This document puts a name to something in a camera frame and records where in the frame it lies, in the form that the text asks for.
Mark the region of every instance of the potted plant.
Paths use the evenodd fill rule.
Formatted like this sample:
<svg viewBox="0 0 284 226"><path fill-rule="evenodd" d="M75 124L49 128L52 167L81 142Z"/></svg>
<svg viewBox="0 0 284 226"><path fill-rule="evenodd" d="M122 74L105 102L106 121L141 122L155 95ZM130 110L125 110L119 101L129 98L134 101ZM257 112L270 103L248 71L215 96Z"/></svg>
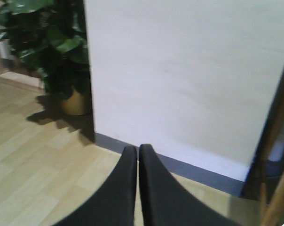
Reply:
<svg viewBox="0 0 284 226"><path fill-rule="evenodd" d="M9 40L11 54L40 74L46 92L61 100L67 113L91 112L83 0L2 2L0 40ZM76 112L79 103L87 106Z"/></svg>

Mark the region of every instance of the white wall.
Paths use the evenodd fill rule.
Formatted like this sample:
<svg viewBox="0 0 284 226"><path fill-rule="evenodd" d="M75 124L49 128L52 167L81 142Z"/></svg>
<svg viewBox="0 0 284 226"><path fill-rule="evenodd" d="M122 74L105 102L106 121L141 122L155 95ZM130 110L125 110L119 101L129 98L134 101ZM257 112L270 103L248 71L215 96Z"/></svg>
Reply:
<svg viewBox="0 0 284 226"><path fill-rule="evenodd" d="M284 0L87 0L96 132L245 180L284 66Z"/></svg>

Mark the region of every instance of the wooden post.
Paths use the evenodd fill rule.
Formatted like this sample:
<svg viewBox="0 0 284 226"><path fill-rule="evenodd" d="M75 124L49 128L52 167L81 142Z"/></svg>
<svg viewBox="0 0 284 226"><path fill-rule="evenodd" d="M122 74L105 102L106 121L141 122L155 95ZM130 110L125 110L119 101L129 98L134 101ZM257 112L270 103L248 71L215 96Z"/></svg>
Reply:
<svg viewBox="0 0 284 226"><path fill-rule="evenodd" d="M284 173L266 210L261 226L275 226L284 211Z"/></svg>
<svg viewBox="0 0 284 226"><path fill-rule="evenodd" d="M267 210L267 188L266 183L260 185L260 221L262 222Z"/></svg>

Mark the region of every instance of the gray baseboard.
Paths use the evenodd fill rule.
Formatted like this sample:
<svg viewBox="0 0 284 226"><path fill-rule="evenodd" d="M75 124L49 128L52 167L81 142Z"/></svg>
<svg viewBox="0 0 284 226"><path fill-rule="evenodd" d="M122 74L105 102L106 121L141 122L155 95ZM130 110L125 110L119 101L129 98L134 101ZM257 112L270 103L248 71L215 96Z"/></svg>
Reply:
<svg viewBox="0 0 284 226"><path fill-rule="evenodd" d="M130 145L100 133L95 133L95 144L117 153L122 153L124 147ZM209 187L216 188L231 195L241 195L244 186L244 182L242 181L192 166L161 154L159 154L159 158L166 168L172 173L197 181Z"/></svg>

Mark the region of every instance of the plant pot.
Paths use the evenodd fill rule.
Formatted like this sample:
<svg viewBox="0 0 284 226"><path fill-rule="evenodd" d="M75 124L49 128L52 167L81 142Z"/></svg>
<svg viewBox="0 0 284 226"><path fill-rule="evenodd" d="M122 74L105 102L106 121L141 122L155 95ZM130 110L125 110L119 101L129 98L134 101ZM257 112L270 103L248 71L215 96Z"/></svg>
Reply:
<svg viewBox="0 0 284 226"><path fill-rule="evenodd" d="M67 100L61 100L61 110L68 115L84 115L92 113L91 89L80 94L74 87L72 96Z"/></svg>

